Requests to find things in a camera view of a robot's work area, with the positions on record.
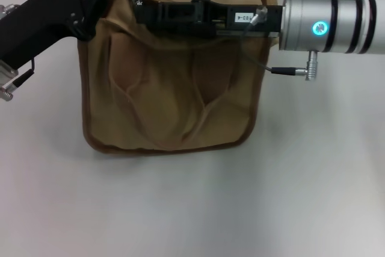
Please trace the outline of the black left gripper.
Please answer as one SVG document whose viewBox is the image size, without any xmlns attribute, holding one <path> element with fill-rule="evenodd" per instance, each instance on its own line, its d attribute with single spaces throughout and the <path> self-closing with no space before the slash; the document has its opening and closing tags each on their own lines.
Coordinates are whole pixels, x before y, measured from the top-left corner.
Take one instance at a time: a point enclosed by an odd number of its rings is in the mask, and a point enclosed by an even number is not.
<svg viewBox="0 0 385 257">
<path fill-rule="evenodd" d="M 1 61 L 18 69 L 65 37 L 91 40 L 109 0 L 27 0 L 1 19 Z"/>
</svg>

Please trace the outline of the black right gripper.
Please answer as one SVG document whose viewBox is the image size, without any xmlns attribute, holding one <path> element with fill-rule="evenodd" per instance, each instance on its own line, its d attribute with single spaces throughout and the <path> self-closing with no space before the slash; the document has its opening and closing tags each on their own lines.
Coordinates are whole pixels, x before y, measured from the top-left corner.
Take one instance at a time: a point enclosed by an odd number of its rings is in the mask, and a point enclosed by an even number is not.
<svg viewBox="0 0 385 257">
<path fill-rule="evenodd" d="M 281 31 L 281 5 L 221 5 L 215 12 L 214 26 L 202 25 L 211 21 L 216 2 L 138 1 L 134 14 L 138 23 L 152 33 L 198 38 L 220 37 L 278 37 Z"/>
</svg>

